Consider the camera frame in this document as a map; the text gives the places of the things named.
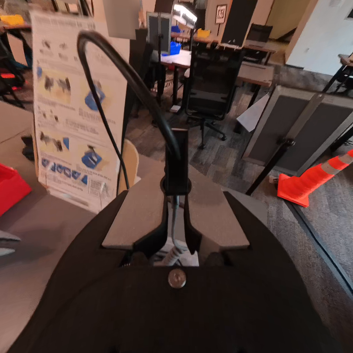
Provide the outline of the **bright studio lamp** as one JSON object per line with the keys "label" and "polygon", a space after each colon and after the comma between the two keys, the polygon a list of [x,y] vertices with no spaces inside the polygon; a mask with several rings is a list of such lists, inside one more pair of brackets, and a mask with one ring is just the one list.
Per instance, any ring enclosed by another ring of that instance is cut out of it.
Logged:
{"label": "bright studio lamp", "polygon": [[173,4],[172,18],[190,29],[195,29],[197,15],[181,3]]}

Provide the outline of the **white paper sheet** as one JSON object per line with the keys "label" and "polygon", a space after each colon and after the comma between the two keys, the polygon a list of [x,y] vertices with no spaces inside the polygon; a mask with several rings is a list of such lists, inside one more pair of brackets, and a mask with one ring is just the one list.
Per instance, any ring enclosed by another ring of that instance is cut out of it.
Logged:
{"label": "white paper sheet", "polygon": [[244,128],[247,132],[252,132],[255,129],[269,98],[270,94],[267,93],[257,102],[255,102],[250,108],[245,110],[245,112],[237,118],[236,126]]}

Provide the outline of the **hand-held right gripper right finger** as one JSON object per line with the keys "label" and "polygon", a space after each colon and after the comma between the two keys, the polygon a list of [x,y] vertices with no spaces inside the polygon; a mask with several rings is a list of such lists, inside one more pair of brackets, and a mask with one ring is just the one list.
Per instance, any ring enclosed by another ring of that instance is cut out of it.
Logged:
{"label": "hand-held right gripper right finger", "polygon": [[247,239],[221,187],[190,166],[191,189],[184,201],[185,239],[198,255],[246,249]]}

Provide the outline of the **black office chair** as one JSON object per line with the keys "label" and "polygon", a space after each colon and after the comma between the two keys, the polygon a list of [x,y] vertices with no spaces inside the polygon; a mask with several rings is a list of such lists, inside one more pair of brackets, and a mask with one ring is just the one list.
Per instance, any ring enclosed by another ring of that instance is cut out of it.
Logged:
{"label": "black office chair", "polygon": [[201,150],[205,148],[205,127],[221,135],[222,141],[227,139],[221,130],[214,127],[214,122],[223,121],[230,112],[244,55],[244,49],[204,46],[192,48],[190,72],[186,78],[183,100],[186,122],[194,122],[189,124],[189,127],[200,127]]}

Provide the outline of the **grey partition panel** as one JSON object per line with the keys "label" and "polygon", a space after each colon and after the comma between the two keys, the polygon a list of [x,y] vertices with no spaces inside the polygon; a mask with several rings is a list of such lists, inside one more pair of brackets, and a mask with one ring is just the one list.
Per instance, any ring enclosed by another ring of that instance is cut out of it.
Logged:
{"label": "grey partition panel", "polygon": [[147,42],[153,50],[170,55],[172,15],[161,12],[147,12]]}
{"label": "grey partition panel", "polygon": [[273,167],[300,176],[352,126],[351,97],[277,85],[270,95],[242,159],[265,166],[280,142],[294,145]]}

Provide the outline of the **blue plastic bin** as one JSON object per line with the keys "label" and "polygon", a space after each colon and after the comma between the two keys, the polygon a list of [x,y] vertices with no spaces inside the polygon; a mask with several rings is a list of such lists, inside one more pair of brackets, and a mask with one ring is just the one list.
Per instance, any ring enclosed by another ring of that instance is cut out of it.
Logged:
{"label": "blue plastic bin", "polygon": [[181,50],[181,43],[180,42],[170,42],[170,51],[169,53],[161,53],[162,56],[173,56],[178,55]]}

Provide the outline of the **red plastic bin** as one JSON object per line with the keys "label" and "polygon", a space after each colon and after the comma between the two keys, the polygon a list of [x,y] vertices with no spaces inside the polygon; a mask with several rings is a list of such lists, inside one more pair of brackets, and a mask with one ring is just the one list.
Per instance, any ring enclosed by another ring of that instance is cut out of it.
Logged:
{"label": "red plastic bin", "polygon": [[31,192],[32,188],[17,170],[0,164],[0,216]]}

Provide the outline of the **orange traffic cone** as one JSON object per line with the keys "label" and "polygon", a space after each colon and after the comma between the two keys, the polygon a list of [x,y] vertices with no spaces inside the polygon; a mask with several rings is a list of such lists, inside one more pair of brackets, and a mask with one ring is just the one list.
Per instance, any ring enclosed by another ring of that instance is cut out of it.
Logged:
{"label": "orange traffic cone", "polygon": [[353,162],[353,150],[306,170],[301,176],[280,174],[277,197],[302,207],[309,207],[309,196]]}

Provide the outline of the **printed instruction sheet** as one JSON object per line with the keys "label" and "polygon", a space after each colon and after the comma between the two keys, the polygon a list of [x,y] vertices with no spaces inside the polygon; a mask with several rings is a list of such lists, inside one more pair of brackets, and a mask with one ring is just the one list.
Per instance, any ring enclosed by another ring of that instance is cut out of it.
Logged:
{"label": "printed instruction sheet", "polygon": [[99,213],[117,195],[120,161],[77,52],[82,30],[103,35],[129,58],[126,39],[93,18],[31,10],[38,181],[53,196]]}

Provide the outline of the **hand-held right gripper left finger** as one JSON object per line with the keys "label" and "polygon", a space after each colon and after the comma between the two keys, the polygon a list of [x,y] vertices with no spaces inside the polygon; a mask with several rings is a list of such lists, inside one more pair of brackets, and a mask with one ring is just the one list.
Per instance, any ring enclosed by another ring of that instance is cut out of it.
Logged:
{"label": "hand-held right gripper left finger", "polygon": [[132,186],[112,223],[102,247],[142,252],[147,258],[167,241],[168,201],[161,186],[165,176],[162,164]]}

